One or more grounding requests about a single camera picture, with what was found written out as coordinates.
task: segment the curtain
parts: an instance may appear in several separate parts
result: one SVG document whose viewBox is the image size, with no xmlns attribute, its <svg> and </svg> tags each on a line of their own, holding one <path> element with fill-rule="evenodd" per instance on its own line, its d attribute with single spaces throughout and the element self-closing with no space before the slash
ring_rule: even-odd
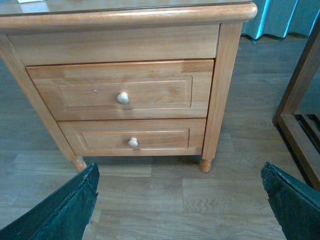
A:
<svg viewBox="0 0 320 240">
<path fill-rule="evenodd" d="M 309 36 L 320 12 L 320 0 L 253 0 L 258 13 L 244 23 L 242 34 L 258 39 L 263 34 L 284 38 L 287 33 Z"/>
</svg>

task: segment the drawer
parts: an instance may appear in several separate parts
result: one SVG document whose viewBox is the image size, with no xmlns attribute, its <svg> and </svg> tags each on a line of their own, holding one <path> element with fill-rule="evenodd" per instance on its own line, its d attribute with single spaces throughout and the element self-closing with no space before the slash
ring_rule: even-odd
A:
<svg viewBox="0 0 320 240">
<path fill-rule="evenodd" d="M 26 66 L 212 59 L 219 24 L 8 35 Z"/>
<path fill-rule="evenodd" d="M 213 65 L 207 59 L 26 69 L 54 118 L 77 121 L 205 118 Z"/>
<path fill-rule="evenodd" d="M 62 121 L 58 124 L 77 156 L 200 155 L 206 119 Z"/>
</svg>

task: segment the white knob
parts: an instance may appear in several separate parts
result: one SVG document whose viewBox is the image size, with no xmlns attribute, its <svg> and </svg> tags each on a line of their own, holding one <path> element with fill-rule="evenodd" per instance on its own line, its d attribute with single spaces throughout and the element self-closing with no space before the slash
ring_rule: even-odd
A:
<svg viewBox="0 0 320 240">
<path fill-rule="evenodd" d="M 131 138 L 130 141 L 128 142 L 129 146 L 132 148 L 138 147 L 138 141 L 136 138 Z"/>
<path fill-rule="evenodd" d="M 120 104 L 127 104 L 129 102 L 129 96 L 126 92 L 120 92 L 120 94 L 116 97 L 116 101 Z"/>
</svg>

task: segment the wooden floor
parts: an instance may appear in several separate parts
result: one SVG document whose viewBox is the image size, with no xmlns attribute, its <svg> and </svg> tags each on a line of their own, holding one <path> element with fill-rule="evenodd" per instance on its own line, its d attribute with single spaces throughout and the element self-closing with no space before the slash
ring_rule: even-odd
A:
<svg viewBox="0 0 320 240">
<path fill-rule="evenodd" d="M 87 157 L 98 200 L 84 240 L 284 240 L 260 176 L 269 161 L 303 181 L 272 118 L 305 38 L 242 37 L 212 169 L 194 156 Z M 300 111 L 320 109 L 319 74 Z M 0 62 L 0 228 L 76 174 Z"/>
</svg>

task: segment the turned wooden leg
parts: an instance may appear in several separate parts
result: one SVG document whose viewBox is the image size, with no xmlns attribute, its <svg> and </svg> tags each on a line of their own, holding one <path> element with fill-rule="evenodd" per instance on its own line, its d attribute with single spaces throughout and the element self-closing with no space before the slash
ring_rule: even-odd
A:
<svg viewBox="0 0 320 240">
<path fill-rule="evenodd" d="M 201 161 L 200 161 L 201 172 L 203 172 L 204 174 L 208 173 L 211 169 L 212 161 L 213 160 L 201 159 Z"/>
<path fill-rule="evenodd" d="M 87 164 L 83 160 L 82 156 L 78 156 L 78 158 L 76 160 L 72 161 L 72 163 L 78 173 L 87 167 Z"/>
</svg>

